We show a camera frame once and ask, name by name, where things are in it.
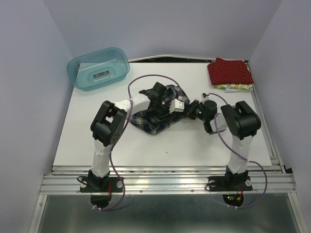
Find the navy plaid skirt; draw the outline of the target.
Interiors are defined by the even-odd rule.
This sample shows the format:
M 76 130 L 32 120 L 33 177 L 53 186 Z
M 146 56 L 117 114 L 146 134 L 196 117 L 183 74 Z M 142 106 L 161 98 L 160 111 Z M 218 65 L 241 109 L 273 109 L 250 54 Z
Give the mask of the navy plaid skirt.
M 180 101 L 184 102 L 185 106 L 190 104 L 188 96 L 180 87 L 174 86 L 174 91 L 175 99 L 179 99 Z M 133 114 L 129 122 L 138 129 L 143 130 L 144 132 L 151 135 L 159 134 L 160 132 L 168 129 L 173 124 L 179 122 L 186 117 L 185 114 L 182 112 L 174 112 L 171 119 L 146 119 L 144 118 L 144 113 L 142 111 Z

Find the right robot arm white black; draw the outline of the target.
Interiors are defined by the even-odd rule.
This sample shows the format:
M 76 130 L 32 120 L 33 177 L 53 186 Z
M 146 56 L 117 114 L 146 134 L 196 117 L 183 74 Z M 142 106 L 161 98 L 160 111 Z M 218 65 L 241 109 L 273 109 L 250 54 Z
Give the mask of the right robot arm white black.
M 239 101 L 234 106 L 225 104 L 218 108 L 212 100 L 194 101 L 185 107 L 185 115 L 190 119 L 200 119 L 208 134 L 218 134 L 228 129 L 232 135 L 232 146 L 224 176 L 224 185 L 235 189 L 241 184 L 241 177 L 247 177 L 248 155 L 250 144 L 261 128 L 261 120 L 257 113 L 245 102 Z

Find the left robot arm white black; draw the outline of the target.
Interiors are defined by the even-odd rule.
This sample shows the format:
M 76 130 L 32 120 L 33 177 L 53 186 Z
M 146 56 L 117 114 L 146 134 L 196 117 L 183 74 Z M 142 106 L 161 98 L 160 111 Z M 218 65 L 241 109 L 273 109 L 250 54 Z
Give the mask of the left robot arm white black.
M 174 104 L 182 99 L 178 86 L 159 82 L 151 89 L 140 90 L 126 100 L 104 101 L 90 125 L 94 139 L 93 162 L 88 179 L 97 191 L 108 187 L 111 151 L 129 123 L 150 134 L 157 134 L 180 119 Z

